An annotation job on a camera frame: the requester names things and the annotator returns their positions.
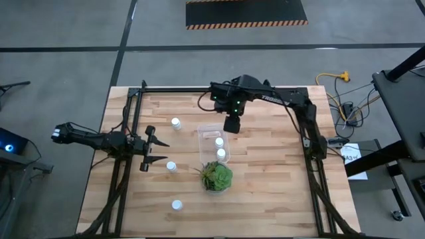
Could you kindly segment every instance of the white bottle cap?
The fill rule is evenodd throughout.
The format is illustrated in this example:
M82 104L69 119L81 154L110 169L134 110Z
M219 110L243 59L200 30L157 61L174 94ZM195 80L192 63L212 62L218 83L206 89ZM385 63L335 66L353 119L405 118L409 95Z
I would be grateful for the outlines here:
M224 158L226 158L226 151L224 149L217 150L217 159L223 160Z
M170 161L170 162L167 163L167 169L168 170L173 171L175 168L176 168L176 165L175 165L174 162Z
M174 210L181 210L183 208L183 203L181 203L180 200L174 200L173 203L171 203L171 206Z
M177 119L177 118L173 118L173 119L171 120L171 124L172 124L173 126L179 126L179 124L180 124L180 120L179 120L179 119Z
M218 138L215 139L215 147L217 149L222 148L223 145L224 145L224 140L222 138L218 137Z

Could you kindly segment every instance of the caster wheel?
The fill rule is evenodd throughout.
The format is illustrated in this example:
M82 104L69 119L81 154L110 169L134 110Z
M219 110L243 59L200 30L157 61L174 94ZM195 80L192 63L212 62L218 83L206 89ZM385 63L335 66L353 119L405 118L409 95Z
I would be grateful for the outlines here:
M397 210L391 213L391 216L394 220L401 222L404 218L403 213L401 211Z

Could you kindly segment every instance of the yellow and black striped tape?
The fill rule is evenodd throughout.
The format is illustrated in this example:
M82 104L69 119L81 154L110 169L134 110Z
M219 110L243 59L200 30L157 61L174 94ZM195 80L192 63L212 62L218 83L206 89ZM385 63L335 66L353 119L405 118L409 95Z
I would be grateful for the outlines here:
M300 26L307 25L306 20L295 21L266 21L251 23L217 23L217 24L201 24L186 26L187 30L203 30L203 29L227 29L227 28L245 28L245 27L282 27L282 26Z
M245 1L245 0L198 0L198 1L187 1L186 4L189 3L208 3L208 2L214 2L214 1Z

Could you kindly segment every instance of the black floor mat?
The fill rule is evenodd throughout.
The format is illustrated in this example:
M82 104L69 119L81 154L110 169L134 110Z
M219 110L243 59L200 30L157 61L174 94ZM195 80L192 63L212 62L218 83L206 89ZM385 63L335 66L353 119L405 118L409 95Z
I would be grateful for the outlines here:
M307 25L301 0L203 0L186 2L186 29Z

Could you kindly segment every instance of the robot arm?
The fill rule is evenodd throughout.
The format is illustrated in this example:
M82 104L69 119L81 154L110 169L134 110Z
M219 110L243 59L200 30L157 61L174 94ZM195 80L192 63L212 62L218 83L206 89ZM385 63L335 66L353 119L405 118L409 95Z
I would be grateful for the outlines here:
M74 129L71 123L57 125L52 134L52 140L55 143L79 143L90 146L95 150L102 150L108 153L109 157L131 157L132 155L143 155L143 162L140 170L147 172L149 164L166 159L164 156L149 156L151 153L151 144L169 147L168 144L161 142L156 138L155 127L149 125L145 131L147 141L138 135L129 137L121 131L111 131L109 133L92 133L80 129Z
M243 116L247 101L255 99L292 108L296 113L302 137L308 139L310 155L313 159L325 159L327 142L321 136L316 122L316 106L308 98L306 88L275 89L269 81L263 84L248 75L239 76L225 84L211 82L209 88L211 100L214 101L214 110L218 113L226 112L224 130L238 133L240 130L240 116Z

